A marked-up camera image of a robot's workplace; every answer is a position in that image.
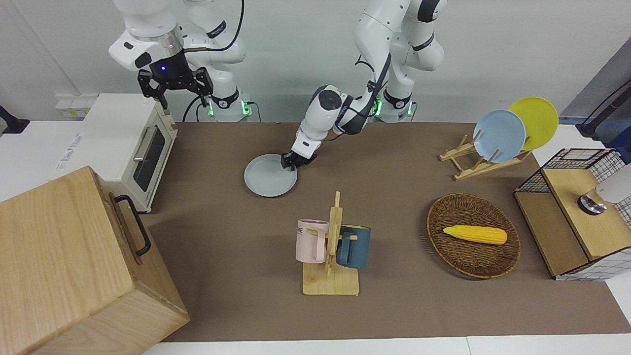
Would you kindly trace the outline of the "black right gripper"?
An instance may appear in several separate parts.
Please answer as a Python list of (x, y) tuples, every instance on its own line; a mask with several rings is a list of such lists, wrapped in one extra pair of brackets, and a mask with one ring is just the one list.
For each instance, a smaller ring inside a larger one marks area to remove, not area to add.
[[(212, 96), (214, 91), (208, 70), (198, 68), (192, 71), (183, 50), (148, 67), (149, 71), (140, 69), (138, 72), (140, 90), (146, 98), (154, 99), (167, 110), (166, 90), (187, 90), (200, 97), (203, 107), (208, 107), (207, 97)], [(151, 85), (152, 81), (157, 83), (156, 87)]]

